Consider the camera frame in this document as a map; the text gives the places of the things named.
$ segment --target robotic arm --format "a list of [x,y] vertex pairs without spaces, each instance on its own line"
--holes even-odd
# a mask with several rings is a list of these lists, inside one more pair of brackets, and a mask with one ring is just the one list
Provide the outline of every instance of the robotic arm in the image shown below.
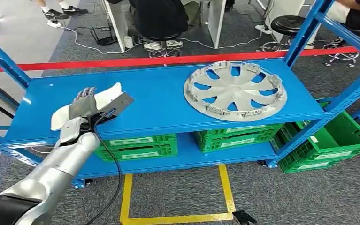
[[94,128],[114,119],[133,99],[126,92],[97,110],[94,88],[79,92],[51,153],[27,177],[0,193],[0,225],[49,225],[57,203],[100,146]]

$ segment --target yellow floor tape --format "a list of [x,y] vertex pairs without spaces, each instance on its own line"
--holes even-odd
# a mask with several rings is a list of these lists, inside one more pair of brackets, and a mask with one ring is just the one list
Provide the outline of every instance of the yellow floor tape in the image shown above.
[[131,186],[133,182],[133,175],[127,174],[124,179],[124,190],[122,198],[122,208],[120,213],[120,222],[123,225],[157,225],[157,224],[181,224],[181,223],[197,223],[197,222],[211,222],[232,220],[232,212],[235,212],[234,198],[230,180],[228,178],[227,168],[225,165],[219,165],[220,178],[222,189],[227,205],[226,213],[204,214],[204,215],[188,215],[188,216],[174,216],[174,217],[147,217],[147,218],[129,218],[130,200],[131,200]]

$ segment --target robot finger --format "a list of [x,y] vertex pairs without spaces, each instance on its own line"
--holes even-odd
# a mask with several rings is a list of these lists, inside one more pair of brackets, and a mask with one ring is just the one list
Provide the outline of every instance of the robot finger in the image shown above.
[[90,90],[90,88],[89,88],[89,87],[87,87],[87,88],[83,89],[83,92],[82,92],[81,97],[86,97],[86,96],[89,94],[89,90]]
[[89,89],[89,95],[94,95],[94,93],[95,93],[95,87],[91,87],[90,89]]
[[79,98],[81,98],[81,97],[82,97],[82,93],[83,93],[82,90],[79,91],[79,93],[76,95],[76,98],[74,98],[73,101],[76,101],[76,100],[78,100]]

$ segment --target red barrier tape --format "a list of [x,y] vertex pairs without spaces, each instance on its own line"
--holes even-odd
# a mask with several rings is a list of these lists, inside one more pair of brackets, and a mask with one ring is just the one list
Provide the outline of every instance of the red barrier tape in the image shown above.
[[[301,56],[313,55],[330,55],[336,53],[356,53],[358,49],[352,46],[341,47],[336,49],[311,49],[303,50]],[[202,63],[215,61],[241,61],[257,59],[281,58],[286,55],[287,51],[281,52],[251,52],[251,53],[234,53],[222,55],[196,55],[169,58],[133,58],[117,60],[92,60],[92,61],[68,61],[68,62],[44,62],[18,64],[22,70],[54,70],[54,69],[84,69],[84,68],[107,68],[107,67],[132,67],[148,66],[161,64],[180,64],[180,63]]]

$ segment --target green crate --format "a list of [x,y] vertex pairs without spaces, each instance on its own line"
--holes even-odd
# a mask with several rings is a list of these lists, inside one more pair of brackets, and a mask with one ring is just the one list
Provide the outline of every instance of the green crate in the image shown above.
[[[284,135],[282,130],[278,131],[278,133],[270,140],[270,143],[275,151],[278,151],[283,145]],[[319,161],[319,162],[311,162],[309,164],[305,164],[303,159],[300,160],[299,157],[295,157],[292,153],[287,157],[282,159],[279,162],[279,165],[284,173],[295,173],[306,170],[316,170],[331,167],[341,160],[338,161]]]
[[203,136],[202,132],[194,132],[194,135],[202,152],[212,152],[268,141],[279,129],[280,126],[273,126],[268,130],[255,131],[216,139],[205,138],[206,136]]
[[116,148],[120,145],[129,144],[141,144],[141,143],[161,143],[161,142],[172,142],[176,140],[175,134],[168,135],[152,135],[147,137],[134,137],[126,139],[115,139],[115,140],[104,140],[104,143],[108,147]]
[[[119,161],[178,155],[177,141],[153,144],[145,143],[120,145],[116,148],[109,147],[108,149]],[[94,153],[104,162],[114,162],[113,158],[106,150],[97,150]]]
[[323,169],[331,167],[340,161],[330,161],[330,162],[320,162],[320,163],[314,163],[309,165],[298,165],[295,167],[285,167],[285,163],[282,163],[281,169],[284,173],[296,173],[300,171],[306,171],[306,170],[316,170],[316,169]]
[[240,134],[248,134],[257,131],[271,130],[277,127],[282,127],[281,124],[268,124],[268,125],[257,125],[257,126],[247,126],[247,127],[230,127],[227,129],[216,129],[216,130],[204,130],[200,131],[205,139],[217,139],[222,137],[229,137]]
[[[279,138],[288,142],[308,122],[286,123],[278,132]],[[339,162],[360,153],[360,125],[347,112],[321,128],[307,141],[279,162],[283,171],[294,171],[302,165],[319,165],[326,162]]]

